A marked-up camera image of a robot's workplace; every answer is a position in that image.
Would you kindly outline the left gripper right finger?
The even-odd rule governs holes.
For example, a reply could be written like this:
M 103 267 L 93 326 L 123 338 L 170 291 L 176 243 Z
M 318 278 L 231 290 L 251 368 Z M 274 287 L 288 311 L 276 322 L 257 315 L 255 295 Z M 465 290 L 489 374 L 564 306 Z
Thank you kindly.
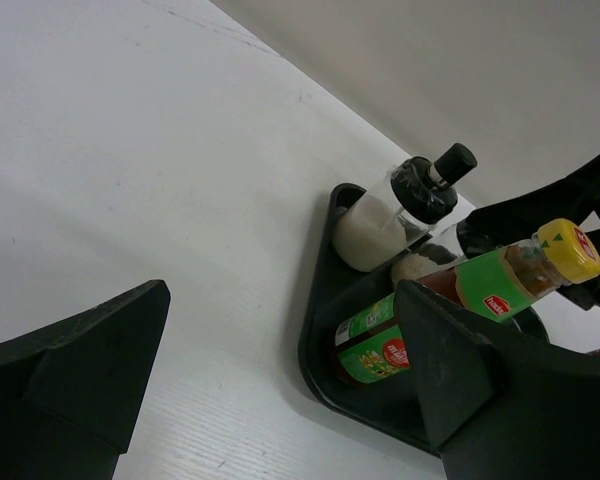
M 403 281 L 395 310 L 449 479 L 600 479 L 600 358 Z

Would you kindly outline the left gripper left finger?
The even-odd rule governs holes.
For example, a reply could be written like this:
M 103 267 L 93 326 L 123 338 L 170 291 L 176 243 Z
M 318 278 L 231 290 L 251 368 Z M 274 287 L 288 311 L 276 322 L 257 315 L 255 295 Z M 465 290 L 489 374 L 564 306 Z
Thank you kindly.
M 0 479 L 110 479 L 130 446 L 170 305 L 151 280 L 0 343 Z

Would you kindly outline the red chili sauce bottle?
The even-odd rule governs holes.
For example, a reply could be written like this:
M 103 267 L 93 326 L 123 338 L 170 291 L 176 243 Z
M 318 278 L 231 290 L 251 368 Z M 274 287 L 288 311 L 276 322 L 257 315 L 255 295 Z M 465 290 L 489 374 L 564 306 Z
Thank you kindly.
M 589 236 L 567 219 L 554 219 L 530 238 L 497 248 L 417 282 L 496 323 L 563 286 L 600 275 L 600 254 Z M 365 386 L 410 368 L 393 293 L 343 321 L 328 351 L 336 374 Z

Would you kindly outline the white sugar dispenser jar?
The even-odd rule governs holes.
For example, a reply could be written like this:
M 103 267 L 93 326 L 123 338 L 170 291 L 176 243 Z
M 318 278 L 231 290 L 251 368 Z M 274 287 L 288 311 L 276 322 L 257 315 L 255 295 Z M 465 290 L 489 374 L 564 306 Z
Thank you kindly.
M 459 223 L 426 240 L 391 268 L 393 287 L 401 280 L 417 280 L 456 266 L 467 259 L 459 240 Z

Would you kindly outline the white salt dispenser bottle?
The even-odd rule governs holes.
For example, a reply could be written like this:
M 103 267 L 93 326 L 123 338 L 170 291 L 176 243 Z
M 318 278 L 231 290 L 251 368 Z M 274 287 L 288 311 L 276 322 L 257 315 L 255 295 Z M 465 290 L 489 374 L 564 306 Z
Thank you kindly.
M 393 167 L 336 221 L 335 252 L 360 272 L 391 260 L 452 213 L 455 184 L 476 167 L 475 155 L 460 143 L 435 161 L 415 156 Z

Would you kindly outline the black rectangular tray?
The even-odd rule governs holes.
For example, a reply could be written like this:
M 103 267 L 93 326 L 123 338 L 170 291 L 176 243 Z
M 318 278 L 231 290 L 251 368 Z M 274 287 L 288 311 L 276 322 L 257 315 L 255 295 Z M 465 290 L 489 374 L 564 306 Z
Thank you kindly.
M 386 267 L 346 266 L 332 233 L 362 195 L 350 183 L 330 194 L 298 344 L 305 382 L 336 412 L 434 455 L 502 447 L 515 392 L 505 347 L 545 350 L 544 325 L 532 309 L 497 324 L 419 284 L 393 288 Z

